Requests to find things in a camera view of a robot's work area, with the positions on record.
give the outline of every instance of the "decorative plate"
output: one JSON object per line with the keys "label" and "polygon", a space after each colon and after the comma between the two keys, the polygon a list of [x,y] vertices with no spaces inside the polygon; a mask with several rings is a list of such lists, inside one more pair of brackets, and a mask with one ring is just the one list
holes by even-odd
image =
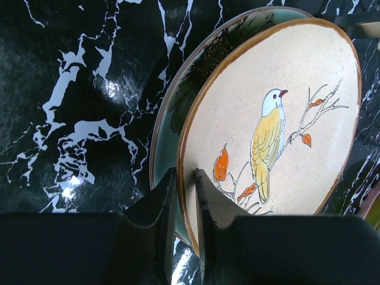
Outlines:
{"label": "decorative plate", "polygon": [[367,221],[380,235],[380,182],[368,192],[356,216]]}
{"label": "decorative plate", "polygon": [[[150,149],[150,184],[153,189],[166,170],[176,166],[176,150],[186,115],[199,90],[217,65],[236,47],[259,32],[285,21],[312,17],[294,8],[270,7],[245,12],[209,35],[187,58],[161,104]],[[189,243],[178,204],[176,231]]]}
{"label": "decorative plate", "polygon": [[195,168],[251,214],[315,214],[346,165],[361,90],[351,40],[320,19],[276,25],[223,60],[178,148],[179,201],[195,252]]}

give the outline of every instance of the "bird tail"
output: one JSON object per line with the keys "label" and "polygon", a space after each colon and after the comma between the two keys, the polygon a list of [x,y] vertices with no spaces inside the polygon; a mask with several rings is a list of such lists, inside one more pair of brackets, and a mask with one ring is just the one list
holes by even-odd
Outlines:
{"label": "bird tail", "polygon": [[265,163],[260,163],[257,166],[256,183],[259,189],[259,198],[263,204],[269,201],[269,172]]}

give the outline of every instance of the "orange leaf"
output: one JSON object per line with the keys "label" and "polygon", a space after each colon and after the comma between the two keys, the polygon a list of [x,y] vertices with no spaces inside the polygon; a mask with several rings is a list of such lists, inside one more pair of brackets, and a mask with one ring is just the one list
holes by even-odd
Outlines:
{"label": "orange leaf", "polygon": [[315,106],[319,106],[320,104],[322,104],[324,102],[324,100],[322,99],[318,99],[317,101],[315,101],[314,103],[310,103],[309,105],[309,108],[313,108]]}
{"label": "orange leaf", "polygon": [[242,198],[250,196],[256,189],[257,186],[254,183],[250,187],[245,188],[244,192],[237,198],[237,201],[239,202]]}
{"label": "orange leaf", "polygon": [[309,134],[302,135],[302,142],[311,148],[311,136]]}
{"label": "orange leaf", "polygon": [[220,155],[216,158],[214,163],[214,181],[224,181],[227,177],[227,167],[228,167],[228,152],[226,150],[226,145],[224,145],[223,149],[220,152]]}

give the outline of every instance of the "bird head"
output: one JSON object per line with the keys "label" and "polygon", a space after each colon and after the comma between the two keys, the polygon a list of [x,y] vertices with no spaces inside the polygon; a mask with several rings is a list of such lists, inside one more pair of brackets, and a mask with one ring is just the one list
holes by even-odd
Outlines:
{"label": "bird head", "polygon": [[261,115],[267,116],[277,107],[282,107],[282,98],[287,90],[272,89],[265,95],[264,101],[262,102]]}

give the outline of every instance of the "bird beak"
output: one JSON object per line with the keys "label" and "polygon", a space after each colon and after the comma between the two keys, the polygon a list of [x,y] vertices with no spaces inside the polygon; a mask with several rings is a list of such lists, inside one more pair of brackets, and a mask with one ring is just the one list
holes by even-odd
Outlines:
{"label": "bird beak", "polygon": [[278,95],[279,98],[282,98],[285,93],[287,93],[287,90],[281,90],[280,95]]}

